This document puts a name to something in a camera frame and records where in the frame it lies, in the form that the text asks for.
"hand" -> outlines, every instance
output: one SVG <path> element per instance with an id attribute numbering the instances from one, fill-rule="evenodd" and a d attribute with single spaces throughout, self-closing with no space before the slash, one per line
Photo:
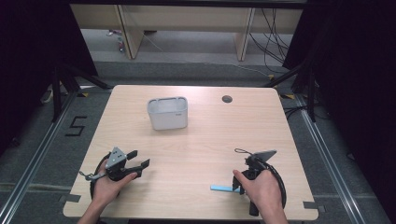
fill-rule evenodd
<path id="1" fill-rule="evenodd" d="M 270 171 L 262 171 L 254 180 L 248 180 L 237 170 L 233 170 L 233 175 L 242 184 L 249 199 L 256 204 L 266 224 L 288 223 L 279 185 Z"/>
<path id="2" fill-rule="evenodd" d="M 107 160 L 104 160 L 102 162 L 98 173 L 104 173 L 106 171 L 106 162 Z M 108 205 L 117 197 L 120 190 L 133 179 L 135 179 L 136 176 L 137 173 L 131 173 L 119 181 L 112 181 L 110 178 L 108 178 L 108 176 L 97 179 L 93 192 L 92 202 L 104 206 Z"/>
<path id="3" fill-rule="evenodd" d="M 98 173 L 104 173 L 106 171 L 106 162 L 107 160 L 102 162 Z M 136 177 L 137 173 L 131 173 L 119 181 L 112 181 L 108 176 L 103 176 L 96 180 L 92 202 L 78 223 L 96 223 L 106 206 L 117 197 L 125 185 Z"/>

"black cable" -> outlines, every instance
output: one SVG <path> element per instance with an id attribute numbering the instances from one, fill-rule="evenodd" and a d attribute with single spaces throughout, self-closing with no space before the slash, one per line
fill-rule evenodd
<path id="1" fill-rule="evenodd" d="M 295 109 L 295 108 L 302 108 L 302 107 L 306 107 L 306 105 L 299 105 L 299 106 L 295 106 L 295 107 L 289 107 L 289 108 L 283 108 L 283 110 L 292 110 L 292 109 Z"/>
<path id="2" fill-rule="evenodd" d="M 289 119 L 290 117 L 291 117 L 291 115 L 292 114 L 294 114 L 296 111 L 299 111 L 299 110 L 303 110 L 304 108 L 295 108 L 295 109 L 292 109 L 292 110 L 290 110 L 290 111 L 288 111 L 288 112 L 290 112 L 287 116 L 286 116 L 286 119 Z"/>
<path id="3" fill-rule="evenodd" d="M 279 36 L 279 34 L 277 33 L 277 31 L 276 31 L 276 8 L 273 8 L 273 25 L 271 26 L 270 25 L 270 22 L 268 21 L 268 19 L 267 19 L 267 17 L 266 17 L 266 15 L 265 15 L 265 12 L 264 12 L 264 10 L 263 10 L 263 8 L 262 8 L 262 15 L 264 16 L 264 18 L 265 18 L 265 21 L 266 21 L 266 23 L 267 23 L 267 25 L 268 25 L 268 28 L 270 29 L 270 31 L 271 31 L 271 33 L 270 33 L 270 36 L 267 36 L 266 34 L 264 34 L 264 36 L 265 37 L 267 37 L 269 40 L 271 40 L 271 35 L 273 35 L 274 36 L 274 39 L 276 40 L 276 41 L 272 41 L 273 43 L 275 43 L 275 44 L 277 44 L 277 47 L 278 47 L 278 50 L 279 50 L 279 54 L 282 56 L 282 58 L 284 57 L 284 56 L 286 56 L 286 54 L 285 54 L 285 52 L 283 52 L 283 50 L 282 50 L 282 47 L 284 47 L 284 46 L 282 46 L 280 43 L 279 43 L 279 41 L 278 41 L 278 39 L 280 39 L 280 41 L 283 43 L 283 44 L 285 44 L 285 42 L 280 38 L 280 36 Z"/>
<path id="4" fill-rule="evenodd" d="M 257 41 L 252 34 L 250 34 L 250 37 L 252 38 L 253 42 L 256 44 L 256 46 L 262 50 L 264 53 L 269 54 L 271 57 L 273 57 L 275 60 L 277 60 L 280 63 L 283 63 L 283 60 L 279 57 L 277 57 L 273 52 L 271 52 L 270 50 L 266 49 L 263 45 L 261 45 L 259 43 L 259 41 Z"/>
<path id="5" fill-rule="evenodd" d="M 255 160 L 264 170 L 269 170 L 271 174 L 273 174 L 273 176 L 276 178 L 277 184 L 279 185 L 279 189 L 280 189 L 280 195 L 282 197 L 282 207 L 285 208 L 287 195 L 286 195 L 285 184 L 283 183 L 282 177 L 280 177 L 280 174 L 277 172 L 274 166 L 268 164 L 266 161 L 263 161 L 258 157 L 256 157 Z"/>
<path id="6" fill-rule="evenodd" d="M 105 156 L 100 160 L 98 166 L 96 167 L 95 173 L 93 173 L 93 175 L 97 175 L 97 174 L 98 174 L 99 169 L 100 169 L 100 167 L 101 167 L 103 161 L 107 160 L 107 159 L 110 157 L 110 155 L 111 155 L 111 152 L 109 152 L 107 155 L 105 155 Z M 90 184 L 91 199 L 93 199 L 93 192 L 94 192 L 94 190 L 95 190 L 95 181 L 93 180 L 93 181 L 91 181 L 91 184 Z"/>

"small gray box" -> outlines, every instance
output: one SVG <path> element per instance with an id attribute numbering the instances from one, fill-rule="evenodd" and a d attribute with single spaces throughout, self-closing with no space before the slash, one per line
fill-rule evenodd
<path id="1" fill-rule="evenodd" d="M 185 128 L 188 116 L 187 99 L 177 96 L 149 100 L 148 115 L 154 130 Z"/>

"blue object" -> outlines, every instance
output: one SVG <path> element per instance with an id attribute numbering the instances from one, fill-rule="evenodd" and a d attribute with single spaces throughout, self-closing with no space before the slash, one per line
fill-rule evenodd
<path id="1" fill-rule="evenodd" d="M 211 185 L 210 189 L 211 190 L 217 190 L 217 191 L 226 191 L 226 192 L 239 193 L 239 188 L 237 188 L 236 190 L 233 190 L 233 187 L 228 187 L 228 186 Z"/>

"forearm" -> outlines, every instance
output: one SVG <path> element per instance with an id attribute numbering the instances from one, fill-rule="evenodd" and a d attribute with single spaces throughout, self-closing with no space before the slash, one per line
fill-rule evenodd
<path id="1" fill-rule="evenodd" d="M 95 203 L 92 201 L 84 215 L 78 221 L 78 224 L 95 224 L 105 208 L 105 204 Z"/>
<path id="2" fill-rule="evenodd" d="M 285 212 L 282 205 L 267 208 L 259 208 L 260 215 L 265 224 L 287 224 Z"/>

